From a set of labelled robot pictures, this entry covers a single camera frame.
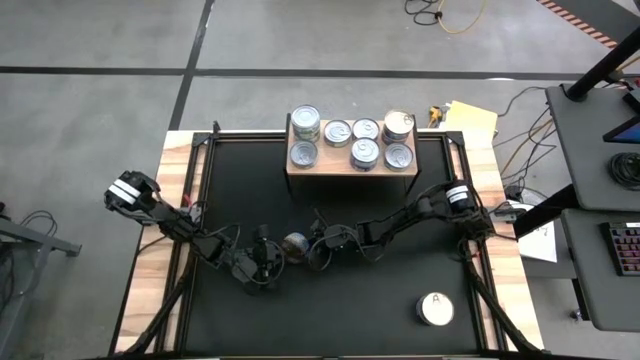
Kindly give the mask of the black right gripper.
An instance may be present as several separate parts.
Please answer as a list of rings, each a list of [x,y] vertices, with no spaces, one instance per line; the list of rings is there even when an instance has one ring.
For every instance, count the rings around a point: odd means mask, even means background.
[[[325,270],[336,253],[358,250],[360,241],[356,230],[346,225],[326,227],[326,219],[317,208],[314,209],[314,214],[316,219],[311,225],[311,232],[316,237],[307,251],[307,264],[312,270]]]

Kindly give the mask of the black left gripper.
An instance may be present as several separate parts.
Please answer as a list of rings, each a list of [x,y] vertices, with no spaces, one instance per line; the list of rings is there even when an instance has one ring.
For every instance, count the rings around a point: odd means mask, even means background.
[[[259,250],[257,255],[253,255],[254,248],[242,249],[232,258],[231,274],[249,295],[274,292],[286,265],[284,254],[278,247],[267,247],[268,237],[268,225],[259,225],[254,235],[255,248]]]

